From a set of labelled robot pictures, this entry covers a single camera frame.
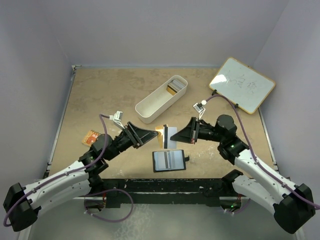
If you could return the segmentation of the gold backed stripe card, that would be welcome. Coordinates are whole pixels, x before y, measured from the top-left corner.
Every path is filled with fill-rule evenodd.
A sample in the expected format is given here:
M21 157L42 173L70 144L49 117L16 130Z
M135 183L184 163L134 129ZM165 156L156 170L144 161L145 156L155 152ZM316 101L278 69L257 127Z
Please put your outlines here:
M155 128L155 131L158 133L157 140L158 140L159 146L160 148L163 148L165 126L164 125L157 126Z

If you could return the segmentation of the white magnetic stripe card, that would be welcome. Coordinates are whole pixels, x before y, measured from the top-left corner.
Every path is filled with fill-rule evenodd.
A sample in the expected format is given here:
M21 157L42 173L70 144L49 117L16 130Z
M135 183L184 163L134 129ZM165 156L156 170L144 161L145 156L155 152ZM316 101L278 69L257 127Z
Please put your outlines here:
M154 153L154 160L155 160L155 169L157 171L162 171L167 169L167 154L165 151L157 151Z

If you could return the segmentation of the black leather card holder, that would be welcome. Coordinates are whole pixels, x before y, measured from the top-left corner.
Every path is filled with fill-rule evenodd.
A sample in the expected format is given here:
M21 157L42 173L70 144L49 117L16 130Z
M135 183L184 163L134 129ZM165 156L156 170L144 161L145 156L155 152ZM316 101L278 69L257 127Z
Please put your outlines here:
M186 156L184 150L176 149L176 150L162 150L157 152L166 152L167 159L167 169L157 171L155 168L155 154L156 151L152 152L152 163L153 163L153 172L172 172L172 171L184 171L187 169L186 162L190 160L190 156Z

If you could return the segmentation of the white plastic card tray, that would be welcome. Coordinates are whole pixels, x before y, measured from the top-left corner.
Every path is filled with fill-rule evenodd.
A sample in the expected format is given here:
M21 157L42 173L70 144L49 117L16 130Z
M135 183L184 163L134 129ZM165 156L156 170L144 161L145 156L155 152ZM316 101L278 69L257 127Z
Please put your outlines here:
M175 95L171 95L166 90L168 83L173 79L178 79L185 84L185 87ZM144 124L150 124L177 100L179 100L186 93L187 87L188 81L186 79L180 75L173 75L156 90L135 105L134 109L138 118Z

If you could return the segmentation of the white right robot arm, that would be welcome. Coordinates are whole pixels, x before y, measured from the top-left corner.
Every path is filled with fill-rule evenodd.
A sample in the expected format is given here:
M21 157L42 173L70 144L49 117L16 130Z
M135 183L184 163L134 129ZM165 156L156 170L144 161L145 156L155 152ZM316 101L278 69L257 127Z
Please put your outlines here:
M259 159L236 134L237 126L230 115L220 115L215 125L192 117L172 141L195 144L198 139L217 142L223 159L245 171L225 176L222 190L228 196L244 195L268 210L278 225L289 234L296 233L316 214L312 190L304 183L295 184Z

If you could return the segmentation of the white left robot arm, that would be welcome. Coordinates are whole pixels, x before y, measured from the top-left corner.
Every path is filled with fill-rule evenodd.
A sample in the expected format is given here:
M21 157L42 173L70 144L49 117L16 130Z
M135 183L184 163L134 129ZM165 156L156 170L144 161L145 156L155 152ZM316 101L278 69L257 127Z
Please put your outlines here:
M109 166L107 161L130 147L142 147L157 135L155 130L128 122L115 138L100 134L89 150L65 169L25 186L13 184L3 202L3 225L20 232L35 223L45 209L87 194L98 196L103 191L99 174Z

